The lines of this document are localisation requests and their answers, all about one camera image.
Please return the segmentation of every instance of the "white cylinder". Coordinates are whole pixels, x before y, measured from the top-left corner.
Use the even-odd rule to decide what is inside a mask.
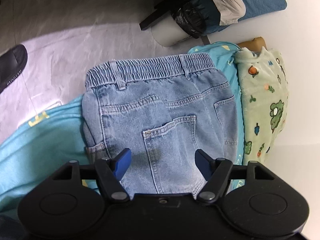
[[[191,37],[180,28],[170,14],[152,26],[151,33],[153,38],[164,47],[169,47]]]

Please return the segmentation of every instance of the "green fleece blanket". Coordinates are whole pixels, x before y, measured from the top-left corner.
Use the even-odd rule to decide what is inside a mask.
[[[288,106],[288,82],[281,53],[261,53],[242,48],[235,54],[244,118],[244,159],[264,162],[274,140],[284,128]]]

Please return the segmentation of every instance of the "metal bolt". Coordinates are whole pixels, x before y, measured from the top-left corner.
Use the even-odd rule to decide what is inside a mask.
[[[199,194],[199,197],[204,200],[213,200],[216,197],[216,195],[215,193],[212,193],[210,191],[204,191]]]
[[[121,191],[114,192],[111,194],[111,197],[116,200],[124,200],[127,198],[127,194]]]

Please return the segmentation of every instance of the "black chair leg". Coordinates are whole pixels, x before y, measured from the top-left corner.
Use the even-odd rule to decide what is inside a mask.
[[[154,11],[150,14],[147,18],[145,18],[142,22],[140,22],[140,29],[145,31],[148,29],[151,24],[155,24],[157,20],[159,20],[166,12],[169,11],[169,8],[159,8],[158,10]]]

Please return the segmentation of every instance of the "belt loop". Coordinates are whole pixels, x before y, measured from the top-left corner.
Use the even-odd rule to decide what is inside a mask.
[[[186,64],[186,56],[181,54],[181,55],[178,55],[179,56],[179,59],[180,59],[180,62],[181,62],[181,66],[183,68],[183,71],[184,71],[184,75],[186,77],[186,79],[190,79],[189,77],[189,70],[187,68],[187,64]]]
[[[110,60],[109,61],[109,64],[110,64],[110,67],[111,67],[111,71],[115,77],[115,80],[116,80],[116,83],[117,83],[117,86],[118,86],[118,89],[119,90],[124,90],[126,89],[126,86],[125,86],[125,82],[124,80],[121,78],[121,75],[120,75],[120,72],[117,68],[117,64],[116,64],[116,61],[113,59],[113,60]]]

